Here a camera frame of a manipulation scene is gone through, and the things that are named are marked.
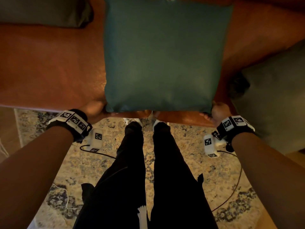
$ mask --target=patterned rug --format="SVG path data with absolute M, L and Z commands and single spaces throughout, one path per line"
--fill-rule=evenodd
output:
M 15 112 L 23 146 L 43 133 L 46 122 L 55 115 L 54 113 L 19 109 Z M 146 201 L 149 217 L 154 196 L 152 122 L 151 116 L 143 120 Z M 217 208 L 227 200 L 236 187 L 241 168 L 238 159 L 225 153 L 222 153 L 219 158 L 210 158 L 204 154 L 203 137 L 214 131 L 213 128 L 179 124 L 170 124 L 170 126 L 172 135 L 194 177 L 197 179 L 201 173 L 204 175 L 203 189 L 211 209 Z M 103 119 L 93 127 L 103 130 L 104 139 L 101 152 L 116 156 L 116 150 L 124 137 L 123 119 Z M 38 228 L 72 228 L 83 205 L 81 184 L 96 185 L 101 175 L 113 163 L 112 158 L 81 151 L 79 147 L 82 145 L 86 145 L 86 141 L 83 141 L 82 144 L 73 143 L 71 145 L 54 180 L 54 185 L 35 217 Z M 213 213 L 219 229 L 254 229 L 262 209 L 260 200 L 242 172 L 233 196 Z

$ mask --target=shoe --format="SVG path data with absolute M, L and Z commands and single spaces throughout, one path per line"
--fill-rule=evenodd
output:
M 131 122 L 137 122 L 143 128 L 143 124 L 139 118 L 123 118 L 126 125 L 129 125 Z
M 163 123 L 166 123 L 167 125 L 170 125 L 169 122 L 164 122 L 164 121 L 160 121 L 160 120 L 157 120 L 155 121 L 155 123 L 153 124 L 153 127 L 152 127 L 152 132 L 155 132 L 155 126 L 160 123 L 160 122 L 163 122 Z

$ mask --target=person's left hand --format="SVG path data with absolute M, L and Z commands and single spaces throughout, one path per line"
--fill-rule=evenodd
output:
M 91 100 L 89 103 L 78 109 L 86 113 L 88 117 L 88 123 L 93 125 L 104 118 L 111 117 L 117 114 L 106 112 L 106 110 L 104 109 L 104 106 L 106 104 L 107 102 L 105 101 Z

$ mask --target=hand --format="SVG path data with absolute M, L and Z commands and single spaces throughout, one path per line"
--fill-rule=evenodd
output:
M 117 114 L 106 112 L 106 110 L 104 109 L 104 106 L 106 104 L 106 101 L 91 100 L 89 101 L 89 103 L 78 109 L 86 113 L 88 117 L 88 123 L 93 125 L 104 118 L 111 117 Z
M 214 124 L 214 127 L 218 127 L 224 119 L 232 116 L 228 105 L 213 101 L 212 106 L 212 117 L 205 113 L 199 113 L 199 115 L 204 116 L 205 119 L 211 121 Z

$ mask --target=pillow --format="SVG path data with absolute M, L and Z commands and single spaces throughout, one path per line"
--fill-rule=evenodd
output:
M 1 0 L 0 22 L 85 27 L 93 20 L 88 0 Z
M 211 112 L 232 6 L 105 0 L 108 112 Z
M 242 70 L 231 86 L 237 112 L 285 154 L 305 148 L 305 40 Z

